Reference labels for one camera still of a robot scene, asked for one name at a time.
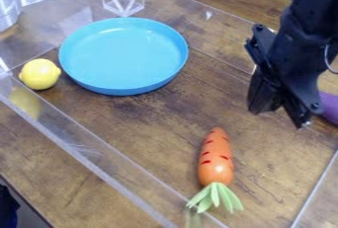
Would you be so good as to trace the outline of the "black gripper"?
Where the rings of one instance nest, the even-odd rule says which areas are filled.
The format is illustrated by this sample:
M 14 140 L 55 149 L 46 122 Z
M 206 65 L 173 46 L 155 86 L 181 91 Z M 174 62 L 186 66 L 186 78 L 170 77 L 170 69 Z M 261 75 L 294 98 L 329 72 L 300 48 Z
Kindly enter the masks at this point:
M 281 106 L 297 129 L 310 125 L 312 113 L 322 111 L 320 75 L 338 55 L 338 19 L 330 11 L 289 7 L 281 29 L 253 26 L 245 44 L 255 63 L 247 107 L 253 114 Z

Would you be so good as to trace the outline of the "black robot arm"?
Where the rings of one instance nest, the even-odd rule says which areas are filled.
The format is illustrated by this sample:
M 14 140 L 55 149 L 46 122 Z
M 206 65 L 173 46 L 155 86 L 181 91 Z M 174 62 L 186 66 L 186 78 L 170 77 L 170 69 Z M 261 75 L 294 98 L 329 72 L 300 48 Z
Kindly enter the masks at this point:
M 253 114 L 284 109 L 296 127 L 324 113 L 318 78 L 338 74 L 338 0 L 293 0 L 281 29 L 253 26 L 245 47 L 255 63 L 247 107 Z

